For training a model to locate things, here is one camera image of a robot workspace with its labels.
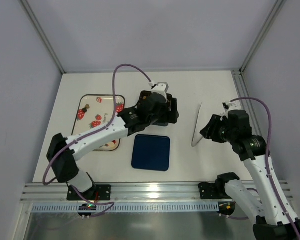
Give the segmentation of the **silver metal tongs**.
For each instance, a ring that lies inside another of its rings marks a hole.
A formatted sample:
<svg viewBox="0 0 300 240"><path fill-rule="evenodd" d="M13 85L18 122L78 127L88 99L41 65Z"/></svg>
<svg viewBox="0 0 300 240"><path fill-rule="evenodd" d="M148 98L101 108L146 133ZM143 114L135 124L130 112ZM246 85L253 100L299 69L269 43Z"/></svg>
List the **silver metal tongs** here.
<svg viewBox="0 0 300 240"><path fill-rule="evenodd" d="M204 110L204 104L203 102L201 102L195 120L194 132L193 132L192 142L191 142L192 148L196 147L198 143L203 139L203 136L200 132L204 128L205 122L206 122L206 114Z"/></svg>

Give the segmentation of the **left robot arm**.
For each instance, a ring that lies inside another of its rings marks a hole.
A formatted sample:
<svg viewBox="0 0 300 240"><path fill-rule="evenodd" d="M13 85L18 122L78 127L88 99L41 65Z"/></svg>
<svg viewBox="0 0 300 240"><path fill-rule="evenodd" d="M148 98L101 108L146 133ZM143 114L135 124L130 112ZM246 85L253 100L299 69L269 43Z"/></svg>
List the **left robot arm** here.
<svg viewBox="0 0 300 240"><path fill-rule="evenodd" d="M77 135L54 135L46 154L47 170L53 171L58 183L70 184L84 200L91 200L96 194L95 183L78 167L77 161L113 140L142 132L151 125L166 127L176 124L179 116L177 99L171 94L164 97L147 92L135 106L116 112L108 123Z"/></svg>

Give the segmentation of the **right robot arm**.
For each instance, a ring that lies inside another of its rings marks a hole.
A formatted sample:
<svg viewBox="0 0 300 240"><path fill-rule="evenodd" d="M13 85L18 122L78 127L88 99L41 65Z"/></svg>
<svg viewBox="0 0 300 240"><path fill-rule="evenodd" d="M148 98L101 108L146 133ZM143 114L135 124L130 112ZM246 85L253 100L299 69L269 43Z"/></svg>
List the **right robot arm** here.
<svg viewBox="0 0 300 240"><path fill-rule="evenodd" d="M217 176L213 196L231 198L252 223L257 240L300 240L300 218L278 181L265 139L252 134L244 110L212 115L200 134L215 143L229 143L250 173L258 197L251 194L234 172Z"/></svg>

